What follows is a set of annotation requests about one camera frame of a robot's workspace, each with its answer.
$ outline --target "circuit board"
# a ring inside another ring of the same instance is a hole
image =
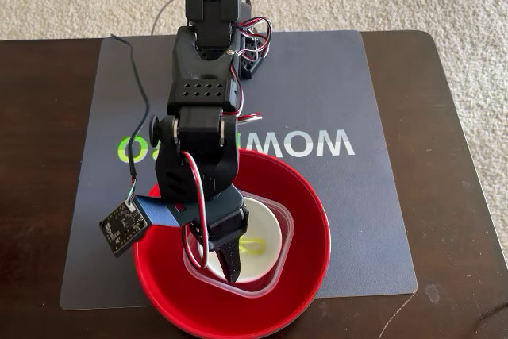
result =
[[[141,238],[149,227],[148,219],[133,202],[124,201],[107,218],[99,222],[102,234],[116,257]]]

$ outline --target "white cup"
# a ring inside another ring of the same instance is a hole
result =
[[[248,209],[248,226],[240,242],[241,271],[237,283],[249,283],[265,276],[277,262],[283,244],[279,222],[270,208],[253,198],[244,200]],[[198,250],[202,256],[201,245],[198,245]],[[208,269],[225,280],[215,252],[208,255]]]

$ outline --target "carpet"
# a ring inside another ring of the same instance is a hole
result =
[[[2,0],[0,39],[148,34],[166,0]],[[420,29],[436,41],[502,247],[508,250],[508,0],[252,0],[275,30]],[[183,0],[159,33],[184,23]]]

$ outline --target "gray mat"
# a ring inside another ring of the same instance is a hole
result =
[[[130,37],[152,112],[165,115],[174,37]],[[275,33],[270,54],[243,82],[241,147],[279,156],[319,195],[332,251],[318,297],[409,294],[417,288],[361,35]],[[60,305],[66,310],[147,306],[132,254],[115,259],[98,222],[126,196],[122,140],[143,114],[129,50],[102,43]],[[148,141],[145,128],[140,141]],[[138,146],[137,193],[155,184],[155,149]]]

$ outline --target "red bowl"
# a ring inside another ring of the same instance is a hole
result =
[[[185,269],[179,229],[152,226],[134,245],[137,277],[153,306],[197,337],[264,337],[292,323],[313,301],[329,260],[329,227],[319,198],[293,168],[240,150],[237,188],[283,204],[294,236],[274,290],[247,299],[197,280]],[[156,196],[158,190],[151,192]]]

